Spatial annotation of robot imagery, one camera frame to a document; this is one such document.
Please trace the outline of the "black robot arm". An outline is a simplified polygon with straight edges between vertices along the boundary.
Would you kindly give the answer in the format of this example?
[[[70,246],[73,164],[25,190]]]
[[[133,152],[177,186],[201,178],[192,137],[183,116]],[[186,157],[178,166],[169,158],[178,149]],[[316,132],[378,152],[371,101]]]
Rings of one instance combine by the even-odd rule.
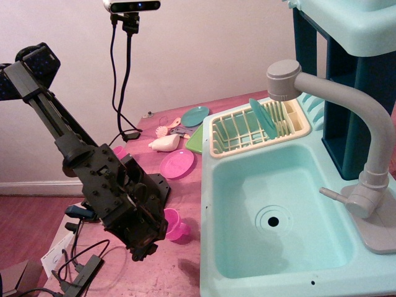
[[[117,157],[107,144],[95,143],[49,90],[59,67],[46,43],[19,51],[14,63],[1,66],[1,100],[23,100],[35,110],[64,157],[64,174],[80,179],[87,205],[126,245],[132,260],[144,260],[165,238],[170,187],[160,174],[147,174],[132,155]]]

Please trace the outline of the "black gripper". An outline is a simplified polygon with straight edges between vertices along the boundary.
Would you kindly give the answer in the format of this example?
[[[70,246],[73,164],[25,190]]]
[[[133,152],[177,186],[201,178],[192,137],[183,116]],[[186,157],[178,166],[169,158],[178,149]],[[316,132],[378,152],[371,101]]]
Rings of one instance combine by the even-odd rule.
[[[159,173],[147,174],[131,155],[120,160],[106,145],[68,145],[63,170],[82,182],[87,203],[110,232],[131,248],[132,260],[157,251],[168,222],[164,208],[169,185]]]

